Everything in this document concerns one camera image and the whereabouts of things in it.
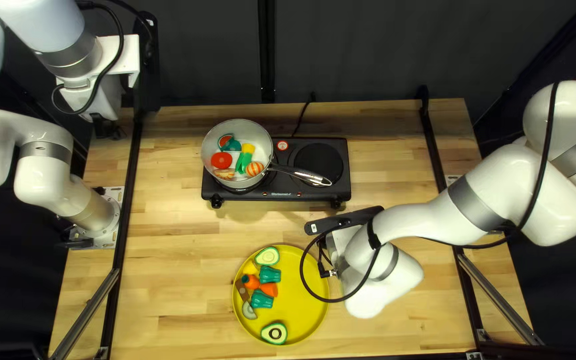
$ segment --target toy avocado half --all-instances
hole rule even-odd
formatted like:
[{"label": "toy avocado half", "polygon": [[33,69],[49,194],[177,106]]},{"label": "toy avocado half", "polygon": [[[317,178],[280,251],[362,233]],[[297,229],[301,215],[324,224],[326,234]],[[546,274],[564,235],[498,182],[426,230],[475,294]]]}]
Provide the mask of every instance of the toy avocado half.
[{"label": "toy avocado half", "polygon": [[279,250],[272,246],[267,247],[257,254],[255,262],[260,265],[275,265],[279,262]]},{"label": "toy avocado half", "polygon": [[281,345],[288,339],[288,330],[283,323],[272,323],[261,329],[261,339],[273,345]]}]

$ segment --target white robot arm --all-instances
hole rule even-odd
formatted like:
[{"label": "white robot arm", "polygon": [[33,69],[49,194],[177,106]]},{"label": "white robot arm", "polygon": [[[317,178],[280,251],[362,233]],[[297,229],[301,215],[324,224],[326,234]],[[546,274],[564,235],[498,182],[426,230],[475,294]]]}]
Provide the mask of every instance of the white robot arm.
[{"label": "white robot arm", "polygon": [[70,174],[72,136],[49,122],[0,110],[0,185],[20,147],[14,189],[19,200],[41,206],[81,228],[99,232],[114,223],[113,203]]},{"label": "white robot arm", "polygon": [[[423,280],[420,264],[389,241],[420,236],[466,245],[505,220],[519,224],[538,176],[551,89],[540,90],[528,103],[524,112],[526,139],[496,150],[428,203],[394,206],[374,217],[373,232],[383,246],[368,281],[346,300],[350,314],[373,317]],[[540,246],[555,245],[576,235],[576,81],[559,84],[553,124],[550,163],[536,205],[522,229]],[[348,264],[340,274],[346,294],[356,288],[372,260],[374,250],[367,231],[365,225],[349,242],[338,241],[334,246],[337,253],[331,254],[333,260],[345,259]]]},{"label": "white robot arm", "polygon": [[125,35],[118,55],[119,36],[94,36],[74,0],[0,0],[0,69],[6,26],[55,75],[56,90],[74,112],[85,107],[99,81],[94,100],[78,115],[89,122],[91,114],[117,120],[123,92],[118,75],[128,74],[133,87],[140,72],[138,35]]}]

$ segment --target electric hot plate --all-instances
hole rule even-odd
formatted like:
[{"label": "electric hot plate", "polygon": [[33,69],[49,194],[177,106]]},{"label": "electric hot plate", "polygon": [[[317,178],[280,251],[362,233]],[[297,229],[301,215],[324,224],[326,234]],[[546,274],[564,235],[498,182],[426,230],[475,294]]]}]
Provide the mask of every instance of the electric hot plate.
[{"label": "electric hot plate", "polygon": [[247,189],[228,188],[204,168],[202,199],[219,209],[226,200],[244,201],[329,201],[333,209],[350,200],[348,143],[341,138],[273,138],[275,161],[327,177],[331,186],[313,186],[288,174],[267,171],[264,178]]}]

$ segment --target wooden table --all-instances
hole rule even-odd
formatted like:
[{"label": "wooden table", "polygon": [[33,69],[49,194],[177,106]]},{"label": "wooden table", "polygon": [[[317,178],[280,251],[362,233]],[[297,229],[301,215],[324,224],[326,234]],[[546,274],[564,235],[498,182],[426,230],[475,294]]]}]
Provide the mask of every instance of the wooden table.
[{"label": "wooden table", "polygon": [[[405,101],[316,102],[300,127],[309,136],[348,139],[352,200],[342,211],[425,202],[437,194],[417,109]],[[418,238],[394,241],[424,268],[414,290],[369,320],[332,304],[311,338],[289,347],[252,339],[230,305],[242,261],[269,243],[303,247],[309,220],[334,212],[324,202],[226,201],[212,209],[200,196],[204,134],[215,124],[251,119],[272,135],[292,132],[302,104],[164,108],[145,125],[116,319],[114,359],[314,358],[462,352],[474,340],[450,247]],[[462,99],[430,102],[446,175],[464,174],[481,160]],[[124,121],[130,132],[130,123]],[[84,180],[124,184],[128,140],[94,140]],[[482,241],[491,241],[491,236]],[[506,245],[467,255],[529,323]],[[112,250],[71,250],[54,323],[51,352],[111,268]],[[332,285],[332,296],[339,290]],[[476,288],[486,330],[520,342]],[[92,358],[104,308],[80,338],[71,359]]]}]

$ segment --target yellow plate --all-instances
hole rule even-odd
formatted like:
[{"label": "yellow plate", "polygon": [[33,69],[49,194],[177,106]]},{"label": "yellow plate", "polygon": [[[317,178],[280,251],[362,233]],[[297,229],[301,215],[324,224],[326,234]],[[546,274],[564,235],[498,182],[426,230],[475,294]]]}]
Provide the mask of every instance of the yellow plate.
[{"label": "yellow plate", "polygon": [[[273,308],[255,309],[257,318],[254,320],[247,319],[241,312],[243,300],[239,296],[235,284],[232,286],[232,306],[241,326],[255,339],[271,345],[261,339],[261,329],[271,323],[281,322],[288,330],[288,339],[284,345],[291,345],[308,338],[317,330],[319,324],[324,320],[328,304],[313,298],[301,283],[299,261],[303,250],[290,245],[274,245],[274,247],[279,250],[279,262],[272,267],[282,271],[282,280],[277,282],[278,295],[273,303]],[[244,267],[254,263],[254,258],[259,251],[255,251],[244,261],[235,280],[245,275]],[[303,275],[309,287],[316,294],[328,297],[328,283],[319,277],[317,261],[311,255],[306,256],[303,263]],[[252,295],[252,290],[248,290],[248,294]]]}]

